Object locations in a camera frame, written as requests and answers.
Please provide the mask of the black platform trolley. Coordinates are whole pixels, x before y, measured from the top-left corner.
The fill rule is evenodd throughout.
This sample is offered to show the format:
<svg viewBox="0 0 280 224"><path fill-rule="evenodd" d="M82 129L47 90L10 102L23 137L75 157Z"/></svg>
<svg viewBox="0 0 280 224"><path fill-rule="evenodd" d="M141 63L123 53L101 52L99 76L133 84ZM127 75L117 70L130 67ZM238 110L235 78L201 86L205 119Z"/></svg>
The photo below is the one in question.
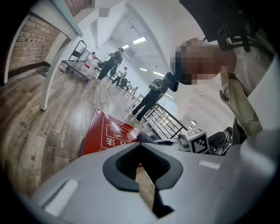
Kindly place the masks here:
<svg viewBox="0 0 280 224"><path fill-rule="evenodd" d="M76 72L81 76L81 81L92 81L95 79L94 72L92 76L85 75L85 66L84 63L89 56L94 56L90 51L87 50L87 44L80 40L68 60L63 60L63 63L66 64L66 71L72 70L72 72Z"/></svg>

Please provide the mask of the person's light grey jacket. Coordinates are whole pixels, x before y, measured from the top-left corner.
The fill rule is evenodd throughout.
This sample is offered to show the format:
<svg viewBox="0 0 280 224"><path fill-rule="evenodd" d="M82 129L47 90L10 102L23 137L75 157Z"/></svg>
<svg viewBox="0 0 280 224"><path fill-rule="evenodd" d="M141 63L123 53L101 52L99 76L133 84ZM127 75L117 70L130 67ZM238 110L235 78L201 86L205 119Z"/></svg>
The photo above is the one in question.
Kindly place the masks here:
<svg viewBox="0 0 280 224"><path fill-rule="evenodd" d="M216 224L250 224L273 218L280 166L280 129L264 130L249 95L265 76L270 61L257 48L216 47L215 72L220 75L220 98L235 116L233 141L217 175L218 195L209 208Z"/></svg>

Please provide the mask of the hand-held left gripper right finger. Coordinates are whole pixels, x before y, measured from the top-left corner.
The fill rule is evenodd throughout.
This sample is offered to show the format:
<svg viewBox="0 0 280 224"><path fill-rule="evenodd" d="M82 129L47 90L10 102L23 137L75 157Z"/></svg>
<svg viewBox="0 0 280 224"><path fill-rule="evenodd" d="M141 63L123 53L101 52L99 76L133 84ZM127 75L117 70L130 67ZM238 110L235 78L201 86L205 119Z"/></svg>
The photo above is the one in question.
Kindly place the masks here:
<svg viewBox="0 0 280 224"><path fill-rule="evenodd" d="M175 146L155 145L141 143L147 150L163 153L168 158L179 161L182 165L182 174L172 188L159 191L164 204L174 211L163 218L154 218L153 221L142 221L141 224L195 224L187 219L186 205L193 203L194 199L206 188L206 184L219 169L225 157L195 154L176 150Z"/></svg>

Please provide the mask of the black chest-mounted device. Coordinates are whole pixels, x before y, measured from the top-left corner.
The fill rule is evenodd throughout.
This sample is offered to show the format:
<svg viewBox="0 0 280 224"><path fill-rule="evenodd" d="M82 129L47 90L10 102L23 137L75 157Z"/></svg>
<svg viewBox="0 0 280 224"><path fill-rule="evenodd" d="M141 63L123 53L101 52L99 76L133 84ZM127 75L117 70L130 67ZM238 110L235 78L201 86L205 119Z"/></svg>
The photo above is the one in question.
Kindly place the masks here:
<svg viewBox="0 0 280 224"><path fill-rule="evenodd" d="M208 42L217 41L222 51L260 46L254 38L258 27L237 0L179 0L192 15Z"/></svg>

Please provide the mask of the red box with white print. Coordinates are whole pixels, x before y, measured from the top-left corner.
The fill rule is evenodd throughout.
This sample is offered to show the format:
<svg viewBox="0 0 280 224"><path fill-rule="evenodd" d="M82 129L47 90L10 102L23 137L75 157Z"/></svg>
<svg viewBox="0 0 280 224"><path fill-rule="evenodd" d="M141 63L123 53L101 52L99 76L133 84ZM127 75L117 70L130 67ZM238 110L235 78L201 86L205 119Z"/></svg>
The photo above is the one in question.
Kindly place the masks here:
<svg viewBox="0 0 280 224"><path fill-rule="evenodd" d="M80 147L80 156L134 143L140 130L96 109Z"/></svg>

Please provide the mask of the black and green backpack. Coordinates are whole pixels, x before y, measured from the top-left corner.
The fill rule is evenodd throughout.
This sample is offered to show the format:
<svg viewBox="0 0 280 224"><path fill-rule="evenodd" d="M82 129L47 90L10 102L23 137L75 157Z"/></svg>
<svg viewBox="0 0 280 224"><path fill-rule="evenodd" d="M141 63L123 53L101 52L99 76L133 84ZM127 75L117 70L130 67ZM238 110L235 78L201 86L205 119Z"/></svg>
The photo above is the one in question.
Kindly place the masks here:
<svg viewBox="0 0 280 224"><path fill-rule="evenodd" d="M150 85L149 85L149 88L153 91L158 91L162 88L162 84L163 84L163 80L162 79L154 79Z"/></svg>

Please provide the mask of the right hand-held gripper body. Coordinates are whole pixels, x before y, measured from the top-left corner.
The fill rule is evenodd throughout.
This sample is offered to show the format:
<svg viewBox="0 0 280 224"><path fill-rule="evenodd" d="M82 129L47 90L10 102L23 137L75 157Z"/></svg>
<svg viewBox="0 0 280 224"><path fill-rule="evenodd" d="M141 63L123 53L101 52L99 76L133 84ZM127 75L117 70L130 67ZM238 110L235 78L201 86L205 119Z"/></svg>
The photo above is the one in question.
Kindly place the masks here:
<svg viewBox="0 0 280 224"><path fill-rule="evenodd" d="M209 151L207 133L201 128L194 128L179 134L176 139L182 151L205 154Z"/></svg>

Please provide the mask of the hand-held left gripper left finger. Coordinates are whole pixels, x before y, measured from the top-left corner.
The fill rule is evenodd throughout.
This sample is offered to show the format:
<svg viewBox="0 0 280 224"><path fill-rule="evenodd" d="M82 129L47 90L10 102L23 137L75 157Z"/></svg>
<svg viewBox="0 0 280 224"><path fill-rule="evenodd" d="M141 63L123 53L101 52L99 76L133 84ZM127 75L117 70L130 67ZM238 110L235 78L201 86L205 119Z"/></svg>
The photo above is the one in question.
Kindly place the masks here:
<svg viewBox="0 0 280 224"><path fill-rule="evenodd" d="M139 143L81 156L44 181L31 199L56 221L68 224L151 224L158 218L139 192L114 187L103 164Z"/></svg>

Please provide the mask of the dark blue cloth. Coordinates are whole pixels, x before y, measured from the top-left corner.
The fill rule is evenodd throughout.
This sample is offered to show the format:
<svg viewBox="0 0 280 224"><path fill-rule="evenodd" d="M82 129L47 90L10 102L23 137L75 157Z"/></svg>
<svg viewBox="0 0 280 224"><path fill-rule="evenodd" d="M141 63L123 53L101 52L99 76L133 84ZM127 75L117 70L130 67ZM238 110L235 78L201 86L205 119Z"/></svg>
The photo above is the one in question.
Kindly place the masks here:
<svg viewBox="0 0 280 224"><path fill-rule="evenodd" d="M175 142L172 142L170 140L160 140L154 135L149 136L149 135L147 135L146 133L143 133L143 132L140 132L137 135L136 140L138 142L141 142L141 143L151 143L151 144L163 145L163 146L171 146L171 145L175 144Z"/></svg>

